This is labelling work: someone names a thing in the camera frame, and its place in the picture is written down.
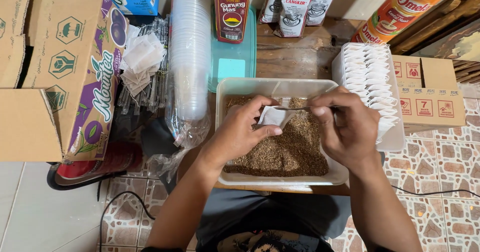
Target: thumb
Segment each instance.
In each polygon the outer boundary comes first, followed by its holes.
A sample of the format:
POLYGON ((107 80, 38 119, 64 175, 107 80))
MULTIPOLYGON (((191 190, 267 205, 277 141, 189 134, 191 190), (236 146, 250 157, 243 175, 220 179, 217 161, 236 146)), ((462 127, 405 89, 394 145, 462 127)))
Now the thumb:
POLYGON ((329 107, 312 107, 311 112, 318 120, 322 138, 338 140, 339 137, 332 110, 329 107))
POLYGON ((282 132, 282 129, 278 126, 267 125, 255 130, 254 134, 260 141, 264 138, 281 135, 282 132))

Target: wooden table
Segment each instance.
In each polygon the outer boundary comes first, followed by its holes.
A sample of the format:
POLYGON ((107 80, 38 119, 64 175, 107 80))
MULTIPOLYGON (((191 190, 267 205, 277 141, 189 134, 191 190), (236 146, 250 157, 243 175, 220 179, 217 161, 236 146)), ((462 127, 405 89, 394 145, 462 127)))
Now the wooden table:
MULTIPOLYGON (((350 42, 359 20, 327 18, 321 27, 306 27, 303 38, 279 38, 272 34, 274 25, 257 25, 257 74, 265 78, 332 79, 330 67, 343 44, 350 42)), ((207 140, 215 131, 216 95, 209 96, 212 126, 207 140)), ((181 178, 195 160, 202 145, 189 151, 179 167, 181 178)), ((215 187, 292 193, 350 195, 341 186, 224 186, 215 187)))

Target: teal plastic container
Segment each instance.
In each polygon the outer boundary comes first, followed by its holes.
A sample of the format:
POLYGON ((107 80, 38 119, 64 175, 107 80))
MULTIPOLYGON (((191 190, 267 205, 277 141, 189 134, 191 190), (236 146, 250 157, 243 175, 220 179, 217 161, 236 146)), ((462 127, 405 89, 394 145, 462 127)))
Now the teal plastic container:
POLYGON ((217 32, 213 25, 212 70, 208 75, 208 89, 211 92, 217 92, 217 85, 226 77, 255 77, 257 66, 257 19, 255 15, 255 8, 250 8, 245 35, 240 44, 217 41, 217 32))

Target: stack of plastic cups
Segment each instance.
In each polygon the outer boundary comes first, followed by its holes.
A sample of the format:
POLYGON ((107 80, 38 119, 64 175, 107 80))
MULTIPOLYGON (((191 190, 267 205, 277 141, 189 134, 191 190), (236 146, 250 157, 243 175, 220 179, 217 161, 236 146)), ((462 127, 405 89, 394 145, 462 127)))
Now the stack of plastic cups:
POLYGON ((173 0, 170 71, 177 116, 200 120, 207 112, 211 69, 211 0, 173 0))

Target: red bag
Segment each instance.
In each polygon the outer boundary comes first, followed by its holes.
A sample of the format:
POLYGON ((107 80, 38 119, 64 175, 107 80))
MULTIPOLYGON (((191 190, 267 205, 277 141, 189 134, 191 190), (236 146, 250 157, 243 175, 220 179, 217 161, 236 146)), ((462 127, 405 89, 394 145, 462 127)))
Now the red bag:
POLYGON ((220 42, 243 41, 250 0, 215 0, 216 38, 220 42))

